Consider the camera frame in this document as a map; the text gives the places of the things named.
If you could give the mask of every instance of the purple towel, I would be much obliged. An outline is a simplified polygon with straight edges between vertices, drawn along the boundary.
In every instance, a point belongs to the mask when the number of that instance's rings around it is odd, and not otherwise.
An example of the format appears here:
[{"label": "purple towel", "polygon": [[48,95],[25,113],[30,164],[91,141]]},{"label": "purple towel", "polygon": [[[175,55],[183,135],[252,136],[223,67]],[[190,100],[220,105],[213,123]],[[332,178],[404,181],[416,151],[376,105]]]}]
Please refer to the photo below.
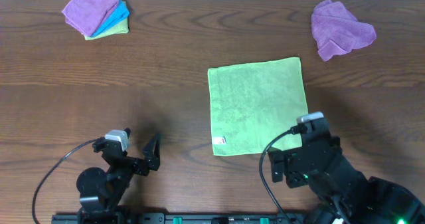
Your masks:
[{"label": "purple towel", "polygon": [[331,0],[314,8],[311,30],[323,61],[366,47],[377,38],[372,25],[358,22],[341,2]]},{"label": "purple towel", "polygon": [[71,0],[62,13],[66,17],[65,22],[90,37],[112,14],[119,2],[119,0]]}]

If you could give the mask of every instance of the light green cloth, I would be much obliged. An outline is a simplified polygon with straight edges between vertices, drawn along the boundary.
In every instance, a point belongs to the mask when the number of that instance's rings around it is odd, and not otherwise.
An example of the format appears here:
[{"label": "light green cloth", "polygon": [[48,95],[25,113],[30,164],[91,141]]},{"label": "light green cloth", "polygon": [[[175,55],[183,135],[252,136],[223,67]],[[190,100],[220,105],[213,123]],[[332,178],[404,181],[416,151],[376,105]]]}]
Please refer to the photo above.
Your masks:
[{"label": "light green cloth", "polygon": [[120,21],[118,24],[114,25],[112,28],[108,29],[107,31],[100,33],[99,35],[96,35],[95,37],[87,37],[84,35],[84,38],[86,39],[86,41],[91,41],[94,39],[107,37],[108,35],[127,34],[127,33],[128,33],[128,17]]},{"label": "light green cloth", "polygon": [[[257,154],[308,113],[298,57],[208,69],[212,149],[217,156]],[[225,144],[214,144],[224,138]],[[301,146],[288,135],[273,147]]]}]

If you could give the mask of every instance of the blue towel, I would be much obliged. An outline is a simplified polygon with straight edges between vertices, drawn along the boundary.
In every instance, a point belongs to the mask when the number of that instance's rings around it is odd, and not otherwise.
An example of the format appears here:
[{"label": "blue towel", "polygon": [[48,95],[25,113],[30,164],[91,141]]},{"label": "blue towel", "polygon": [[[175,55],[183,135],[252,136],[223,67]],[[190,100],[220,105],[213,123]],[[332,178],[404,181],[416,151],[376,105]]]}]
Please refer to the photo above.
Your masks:
[{"label": "blue towel", "polygon": [[124,20],[128,17],[130,12],[128,11],[126,4],[122,0],[120,0],[120,3],[118,4],[117,8],[114,12],[109,16],[109,18],[106,19],[106,21],[99,26],[99,28],[93,33],[91,37],[95,37],[114,25],[118,24],[120,21]]}]

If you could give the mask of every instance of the wooden tabletop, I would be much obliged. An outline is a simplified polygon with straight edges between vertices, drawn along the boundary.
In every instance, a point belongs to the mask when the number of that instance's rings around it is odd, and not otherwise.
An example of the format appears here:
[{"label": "wooden tabletop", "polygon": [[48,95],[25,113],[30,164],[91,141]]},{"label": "wooden tabletop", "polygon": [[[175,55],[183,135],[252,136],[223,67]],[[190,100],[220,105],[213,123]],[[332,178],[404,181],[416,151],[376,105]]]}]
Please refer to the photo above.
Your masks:
[{"label": "wooden tabletop", "polygon": [[[328,117],[353,166],[425,201],[425,0],[334,0],[378,38],[329,62],[310,27],[322,0],[126,0],[130,33],[95,41],[64,22],[69,1],[0,0],[0,223],[32,223],[34,190],[59,158],[125,127],[131,156],[156,132],[163,145],[159,171],[134,177],[122,204],[275,213],[259,155],[213,156],[207,68],[291,56],[309,111]],[[107,164],[86,147],[48,178],[42,223],[79,209],[76,178],[89,167]],[[308,187],[271,186],[285,209],[318,204]]]}]

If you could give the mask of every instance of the folded towel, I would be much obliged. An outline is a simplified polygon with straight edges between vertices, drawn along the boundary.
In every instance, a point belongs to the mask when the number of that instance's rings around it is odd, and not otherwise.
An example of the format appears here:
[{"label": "folded towel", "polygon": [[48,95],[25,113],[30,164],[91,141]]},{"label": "folded towel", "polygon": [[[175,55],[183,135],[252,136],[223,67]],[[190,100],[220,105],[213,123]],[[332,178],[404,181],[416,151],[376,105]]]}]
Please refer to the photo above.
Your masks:
[{"label": "folded towel", "polygon": [[91,36],[106,21],[119,0],[71,0],[62,13],[69,25],[83,35]]},{"label": "folded towel", "polygon": [[128,33],[128,18],[125,18],[124,20],[120,21],[118,24],[114,25],[111,29],[108,29],[107,31],[103,32],[100,35],[97,35],[95,37],[87,37],[84,35],[84,38],[86,39],[86,41],[91,41],[94,39],[107,37],[108,35],[126,34],[126,33]]},{"label": "folded towel", "polygon": [[[308,113],[298,57],[210,68],[208,82],[214,155],[261,153]],[[300,135],[288,135],[273,147],[300,146]]]},{"label": "folded towel", "polygon": [[108,29],[111,29],[111,27],[128,17],[130,12],[126,7],[126,4],[124,4],[122,0],[119,1],[120,3],[118,4],[115,11],[112,12],[109,18],[103,24],[100,25],[100,27],[93,33],[92,37],[102,34],[103,32],[107,31]]},{"label": "folded towel", "polygon": [[341,2],[331,0],[323,1],[314,8],[311,30],[323,61],[328,61],[333,55],[344,55],[353,49],[366,47],[377,38],[372,25],[358,22]]}]

